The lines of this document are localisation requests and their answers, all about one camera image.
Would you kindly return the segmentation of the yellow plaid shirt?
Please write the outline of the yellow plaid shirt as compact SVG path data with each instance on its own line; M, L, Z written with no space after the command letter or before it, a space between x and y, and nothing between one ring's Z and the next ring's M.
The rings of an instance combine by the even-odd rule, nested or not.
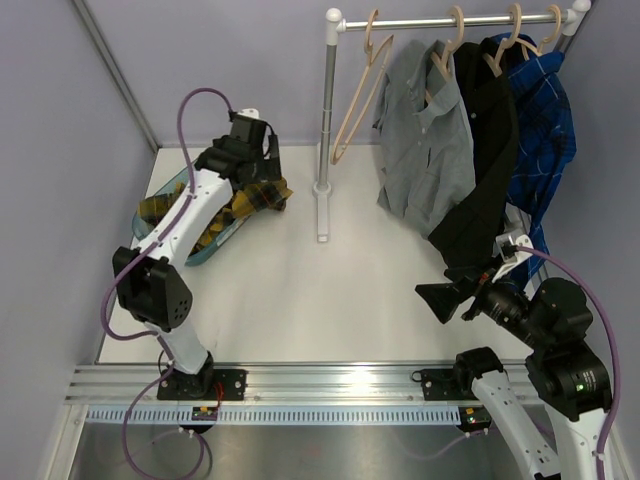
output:
M137 238L143 238L160 223L185 190L186 179L187 174L184 172L176 175L155 195L139 203L134 216ZM292 194L284 177L277 182L250 184L235 191L231 200L208 223L191 255L212 252L225 241L225 233L231 234L233 227L240 227L249 217L262 210L284 211Z

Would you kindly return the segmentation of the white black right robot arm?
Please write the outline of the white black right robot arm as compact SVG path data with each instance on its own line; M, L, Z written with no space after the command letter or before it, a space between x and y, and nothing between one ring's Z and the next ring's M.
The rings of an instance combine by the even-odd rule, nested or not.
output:
M485 315L531 349L525 367L551 421L555 444L548 445L519 403L503 363L489 347L457 354L449 369L414 372L425 399L479 401L525 477L607 477L605 425L613 393L604 363L585 341L593 314L579 285L550 278L527 297L493 272L473 272L451 283L418 285L415 291L440 323L449 322L469 301L464 320Z

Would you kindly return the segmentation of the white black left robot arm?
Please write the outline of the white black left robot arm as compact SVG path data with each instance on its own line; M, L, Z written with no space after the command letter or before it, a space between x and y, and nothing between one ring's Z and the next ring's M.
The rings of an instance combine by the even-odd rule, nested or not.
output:
M281 174L278 137L255 109L231 115L229 134L213 140L172 192L141 204L155 221L134 248L119 248L112 264L120 307L161 345L169 361L158 387L161 399L213 399L227 375L215 370L189 320L194 299L182 277L192 256L218 249L248 218L282 211L292 192Z

